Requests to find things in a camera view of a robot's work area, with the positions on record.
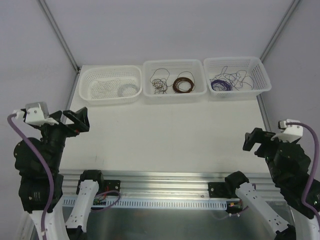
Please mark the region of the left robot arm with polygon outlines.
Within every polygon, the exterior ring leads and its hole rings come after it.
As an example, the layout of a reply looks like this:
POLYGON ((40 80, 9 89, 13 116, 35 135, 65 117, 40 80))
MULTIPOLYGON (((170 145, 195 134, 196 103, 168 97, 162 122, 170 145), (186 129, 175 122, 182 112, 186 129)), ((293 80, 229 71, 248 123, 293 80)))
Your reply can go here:
POLYGON ((27 104, 7 117, 21 137, 15 146, 14 167, 21 177, 18 196, 41 240, 86 240, 87 222, 96 195, 105 189, 101 170, 84 170, 79 177, 76 201, 67 219, 63 216, 63 180, 60 164, 67 138, 90 130, 88 109, 52 114, 43 102, 27 104))

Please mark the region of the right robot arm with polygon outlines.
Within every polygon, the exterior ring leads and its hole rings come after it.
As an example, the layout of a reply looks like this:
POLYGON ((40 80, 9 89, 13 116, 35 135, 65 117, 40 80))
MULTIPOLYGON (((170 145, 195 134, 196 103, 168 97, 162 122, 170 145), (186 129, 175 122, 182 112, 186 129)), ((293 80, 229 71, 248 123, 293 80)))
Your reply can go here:
POLYGON ((283 220, 260 197, 241 171, 224 179, 224 198, 239 198, 260 217, 275 240, 320 238, 320 182, 315 179, 320 143, 315 131, 301 122, 284 121, 280 132, 255 128, 245 134, 242 149, 259 147, 255 156, 265 160, 270 178, 281 199, 291 208, 294 223, 283 220))

